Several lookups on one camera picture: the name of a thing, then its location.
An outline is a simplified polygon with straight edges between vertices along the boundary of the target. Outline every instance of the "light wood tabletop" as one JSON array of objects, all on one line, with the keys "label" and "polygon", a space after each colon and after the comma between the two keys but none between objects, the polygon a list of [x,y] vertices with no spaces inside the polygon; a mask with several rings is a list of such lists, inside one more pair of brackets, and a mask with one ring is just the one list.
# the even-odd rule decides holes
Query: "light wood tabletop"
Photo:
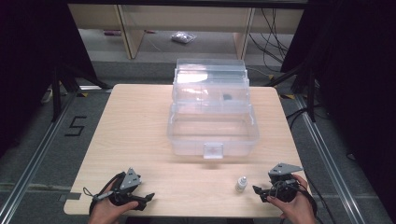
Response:
[{"label": "light wood tabletop", "polygon": [[[145,217],[278,217],[281,212],[262,203],[252,185],[271,188],[268,171],[279,162],[301,165],[276,90],[251,87],[260,140],[249,155],[205,160],[179,156],[166,136],[171,85],[117,85],[108,99],[71,189],[79,200],[67,200],[66,214],[88,214],[92,197],[116,174],[129,167],[143,183],[134,195],[155,192],[144,211],[128,216]],[[298,172],[303,178],[304,172]],[[243,192],[235,190],[240,176],[247,177]]]}]

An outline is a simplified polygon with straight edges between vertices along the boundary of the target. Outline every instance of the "clear plastic container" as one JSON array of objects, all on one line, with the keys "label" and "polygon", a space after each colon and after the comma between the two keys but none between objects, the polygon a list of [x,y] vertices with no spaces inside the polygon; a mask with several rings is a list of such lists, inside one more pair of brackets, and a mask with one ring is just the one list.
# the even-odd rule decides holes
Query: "clear plastic container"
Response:
[{"label": "clear plastic container", "polygon": [[168,138],[177,155],[244,156],[258,141],[241,60],[177,61]]}]

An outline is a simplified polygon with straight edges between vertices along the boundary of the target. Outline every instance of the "human hand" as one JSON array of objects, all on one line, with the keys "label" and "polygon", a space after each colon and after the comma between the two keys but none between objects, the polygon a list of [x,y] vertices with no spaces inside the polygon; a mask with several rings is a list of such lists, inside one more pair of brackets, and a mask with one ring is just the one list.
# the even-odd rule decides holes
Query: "human hand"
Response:
[{"label": "human hand", "polygon": [[[300,189],[306,190],[308,183],[299,175],[293,175],[300,183]],[[281,218],[288,218],[293,224],[311,224],[315,223],[315,216],[312,205],[308,199],[301,193],[297,192],[296,197],[289,203],[284,203],[273,196],[267,197],[268,203],[273,204],[282,210]]]},{"label": "human hand", "polygon": [[[109,192],[113,186],[114,180],[104,193]],[[139,205],[138,202],[130,202],[121,206],[114,205],[108,198],[96,203],[92,209],[89,224],[118,224],[119,217],[126,211],[132,210]]]}]

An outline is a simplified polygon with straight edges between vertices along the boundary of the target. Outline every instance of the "floor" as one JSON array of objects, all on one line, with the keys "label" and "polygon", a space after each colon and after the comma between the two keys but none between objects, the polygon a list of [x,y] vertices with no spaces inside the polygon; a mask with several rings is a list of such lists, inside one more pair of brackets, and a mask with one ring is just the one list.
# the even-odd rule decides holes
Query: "floor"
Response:
[{"label": "floor", "polygon": [[[154,31],[153,34],[145,34],[136,58],[129,60],[120,36],[104,35],[102,30],[80,30],[92,63],[98,70],[104,66],[102,63],[106,66],[108,63],[120,63],[122,66],[133,63],[151,63],[151,65],[157,63],[159,68],[162,68],[161,64],[165,64],[164,67],[166,67],[176,63],[178,58],[236,59],[232,34],[191,32],[196,35],[196,38],[188,44],[180,44],[171,40],[174,32],[176,31]],[[266,44],[264,40],[268,35],[252,34],[251,36],[244,60],[247,70],[252,75],[253,73],[262,74],[268,80],[271,75],[279,76],[277,71],[281,65],[283,51],[279,49],[278,44],[275,44],[277,42],[274,37],[271,37],[273,43],[271,45]],[[277,36],[283,49],[290,45],[292,38],[293,35]],[[276,57],[270,57],[268,54],[263,56],[253,39]],[[124,72],[120,68],[117,70],[114,66],[111,68],[107,70],[108,74]],[[279,84],[278,87],[280,101],[286,115],[305,107],[303,95],[291,96],[295,97],[294,100],[286,99],[290,97],[289,83]],[[18,208],[10,212],[14,215],[14,217],[8,217],[10,223],[86,222],[85,216],[74,217],[63,213],[65,197],[74,181],[74,173],[78,171],[78,167],[70,168],[70,170],[65,170],[63,167],[70,166],[71,161],[83,160],[85,151],[75,152],[73,144],[88,147],[94,132],[94,124],[100,118],[101,109],[104,108],[108,95],[108,93],[92,94],[90,100],[94,102],[89,103],[84,102],[83,97],[75,98],[72,104],[73,113],[69,112],[71,115],[65,115],[64,119],[72,119],[76,114],[89,114],[90,118],[95,120],[91,127],[89,127],[91,124],[87,124],[85,128],[89,133],[87,136],[81,136],[77,143],[70,143],[67,138],[57,141],[49,137],[47,139],[50,145],[49,150],[43,151],[43,158],[38,160],[37,166],[31,166],[31,159],[39,158],[35,149],[37,146],[40,148],[43,140],[46,140],[42,136],[47,136],[49,130],[57,128],[52,127],[46,119],[50,117],[51,105],[43,104],[36,112],[37,116],[32,120],[32,128],[26,130],[26,137],[19,145],[29,150],[10,150],[1,159],[0,202],[5,203],[10,199],[10,192],[14,186],[18,186],[19,182],[25,181],[28,184],[28,190],[20,191],[23,197],[15,201]],[[95,104],[96,107],[86,107],[87,104]],[[316,111],[316,115],[321,118],[316,123],[310,122],[309,117],[302,114],[294,123],[290,120],[290,125],[293,123],[291,132],[302,162],[304,166],[310,168],[307,169],[307,174],[311,176],[310,182],[318,187],[318,190],[313,188],[313,196],[318,202],[319,215],[323,223],[335,223],[326,210],[327,206],[331,208],[338,223],[391,223],[357,163],[346,157],[347,148],[340,140],[341,136],[338,135],[332,122],[327,118],[326,111],[320,109]],[[68,130],[68,125],[66,121],[60,124],[65,130]],[[59,150],[64,147],[70,148],[73,153],[69,150]],[[24,176],[29,176],[29,179],[21,179]],[[321,192],[320,197],[324,198],[323,201],[326,203],[319,198],[319,192]],[[26,216],[27,210],[30,211],[29,216]],[[278,218],[255,219],[257,224],[278,222]]]}]

